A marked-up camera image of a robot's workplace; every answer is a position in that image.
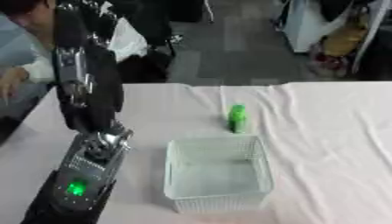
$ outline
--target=gray carpet floor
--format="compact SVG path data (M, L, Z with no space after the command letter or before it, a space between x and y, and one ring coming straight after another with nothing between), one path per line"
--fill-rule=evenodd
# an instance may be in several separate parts
M175 23L184 39L176 48L170 82L194 86L274 85L318 81L270 19L274 0L210 0L215 23Z

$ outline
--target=wrinkled tablecloth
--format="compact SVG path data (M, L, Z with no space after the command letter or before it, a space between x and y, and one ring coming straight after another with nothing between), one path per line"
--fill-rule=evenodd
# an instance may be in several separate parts
M135 131L100 223L389 224L392 83L272 87L128 85L119 120ZM258 212L180 215L163 196L165 147L183 137L231 135L241 103L248 133L267 146L275 189ZM19 223L65 155L66 128L51 92L0 149L0 222Z

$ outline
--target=green led light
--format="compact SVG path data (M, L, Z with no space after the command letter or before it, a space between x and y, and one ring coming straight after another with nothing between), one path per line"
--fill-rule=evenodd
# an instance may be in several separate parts
M66 192L71 193L75 196L83 196L84 192L86 191L86 188L86 182L76 180L69 184L68 188L66 189Z

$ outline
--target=green can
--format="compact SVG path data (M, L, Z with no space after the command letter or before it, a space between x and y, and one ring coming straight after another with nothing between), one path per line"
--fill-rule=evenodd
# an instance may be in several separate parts
M244 133L247 125L247 113L244 105L234 105L228 115L228 127L233 133Z

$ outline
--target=transparent plastic basket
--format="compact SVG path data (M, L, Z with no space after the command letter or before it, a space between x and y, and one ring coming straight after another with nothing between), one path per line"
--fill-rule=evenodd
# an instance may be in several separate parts
M273 188L257 136L198 138L169 143L164 193L179 213L257 210Z

